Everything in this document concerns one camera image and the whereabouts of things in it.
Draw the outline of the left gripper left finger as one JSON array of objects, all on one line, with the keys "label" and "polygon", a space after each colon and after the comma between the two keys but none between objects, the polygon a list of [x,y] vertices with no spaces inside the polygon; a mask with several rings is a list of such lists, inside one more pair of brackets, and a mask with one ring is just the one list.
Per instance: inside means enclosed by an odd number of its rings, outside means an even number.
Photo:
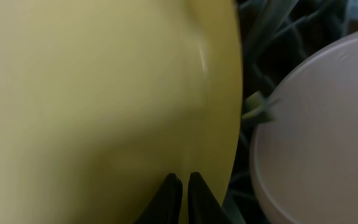
[{"label": "left gripper left finger", "polygon": [[169,173],[134,224],[178,224],[183,184]]}]

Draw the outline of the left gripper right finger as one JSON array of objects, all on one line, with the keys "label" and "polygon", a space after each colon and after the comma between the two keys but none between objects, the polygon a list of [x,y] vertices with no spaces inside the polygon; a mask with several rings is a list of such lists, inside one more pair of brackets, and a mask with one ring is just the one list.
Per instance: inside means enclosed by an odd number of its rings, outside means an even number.
[{"label": "left gripper right finger", "polygon": [[199,172],[188,183],[189,224],[232,224]]}]

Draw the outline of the pink white bowl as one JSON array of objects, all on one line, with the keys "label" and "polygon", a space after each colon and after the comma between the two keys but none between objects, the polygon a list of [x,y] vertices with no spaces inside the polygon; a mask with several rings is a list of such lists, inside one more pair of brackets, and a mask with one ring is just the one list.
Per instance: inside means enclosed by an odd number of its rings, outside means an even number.
[{"label": "pink white bowl", "polygon": [[250,176],[271,223],[358,223],[358,32],[316,52],[273,91]]}]

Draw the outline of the yellow plate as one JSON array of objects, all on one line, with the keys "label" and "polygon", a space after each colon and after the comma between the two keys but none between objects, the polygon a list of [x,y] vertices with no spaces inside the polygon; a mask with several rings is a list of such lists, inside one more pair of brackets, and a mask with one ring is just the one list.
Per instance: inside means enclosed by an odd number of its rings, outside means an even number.
[{"label": "yellow plate", "polygon": [[222,203],[241,66],[233,1],[0,1],[0,223],[133,223],[169,173]]}]

